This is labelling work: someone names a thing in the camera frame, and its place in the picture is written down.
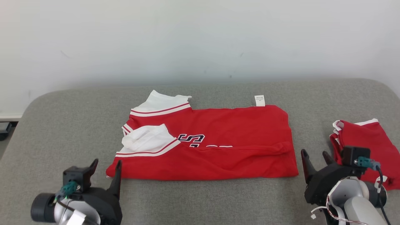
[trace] clothing tag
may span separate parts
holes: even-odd
[[[264,95],[255,95],[256,106],[265,106]]]

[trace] gray table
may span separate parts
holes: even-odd
[[[160,182],[123,180],[122,224],[322,224],[311,220],[304,200],[306,184],[300,150],[307,149],[316,169],[337,119],[378,118],[400,147],[400,100],[372,80],[345,79],[230,85],[151,86],[66,90],[36,99],[25,111],[0,161],[0,224],[35,224],[30,205],[40,192],[56,192],[62,172],[99,158],[92,184],[106,188],[105,170],[121,149],[121,125],[130,109],[150,91],[191,95],[198,108],[248,107],[263,94],[289,114],[300,175],[281,179]],[[400,191],[389,192],[386,212],[399,224]]]

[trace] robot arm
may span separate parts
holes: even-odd
[[[345,147],[342,155],[343,165],[339,165],[324,151],[327,166],[316,171],[308,153],[304,149],[301,151],[307,203],[319,206],[316,209],[324,212],[327,225],[386,224],[375,209],[386,203],[386,190],[382,188],[378,193],[372,183],[359,180],[367,168],[360,166],[361,162],[357,163],[357,160],[369,159],[370,150]]]
[[[41,193],[31,206],[32,220],[59,225],[120,225],[119,203],[122,162],[110,188],[91,187],[98,160],[89,167],[70,167],[63,172],[63,187],[56,194]]]

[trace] white stripe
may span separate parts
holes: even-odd
[[[122,127],[122,130],[125,131],[125,133],[129,134],[130,132],[126,130],[124,127]]]
[[[174,112],[180,111],[182,109],[186,109],[186,108],[190,108],[190,105],[186,104],[186,105],[182,105],[181,107],[178,107],[178,108],[173,108],[170,110],[166,110],[166,111],[162,111],[162,112],[154,112],[154,113],[138,113],[138,112],[131,111],[130,114],[132,116],[137,116],[137,117],[152,117],[152,116],[159,116],[159,115],[174,113]]]
[[[365,125],[365,124],[376,123],[376,122],[378,122],[378,120],[373,118],[372,120],[368,120],[368,121],[365,121],[365,122],[359,122],[359,123],[355,123],[355,124],[362,126],[362,125]]]
[[[136,153],[136,154],[132,154],[132,155],[119,155],[118,153],[115,155],[115,157],[136,157],[136,156],[159,156],[162,155],[166,152],[168,152],[169,150],[173,149],[175,146],[177,146],[178,144],[180,144],[179,140],[175,140],[172,144],[168,145],[168,147],[164,148],[162,151],[158,152],[158,153]]]
[[[130,132],[133,131],[133,129],[132,129],[130,126],[128,126],[128,124],[125,124],[124,127],[126,127],[126,131],[127,131],[128,133],[130,133]]]

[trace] red fabric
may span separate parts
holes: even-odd
[[[130,115],[124,127],[131,131],[161,124],[180,139],[178,146],[157,157],[116,157],[107,175],[114,176],[119,159],[123,161],[122,177],[134,179],[220,180],[298,175],[288,115],[277,106],[186,108],[166,115]],[[185,141],[190,135],[204,137]]]
[[[334,146],[334,158],[341,164],[340,152],[344,146],[364,147],[371,150],[371,159],[380,162],[383,175],[388,177],[384,182],[387,190],[400,189],[400,153],[387,137],[379,122],[365,125],[356,125],[341,121],[343,125],[339,135],[332,134],[331,142]],[[368,169],[365,175],[361,176],[362,181],[375,183],[379,173]]]
[[[290,143],[274,146],[191,148],[180,143],[156,157],[115,157],[106,174],[113,177],[122,160],[122,178],[160,181],[221,180],[251,177],[292,177],[296,164],[283,163]]]

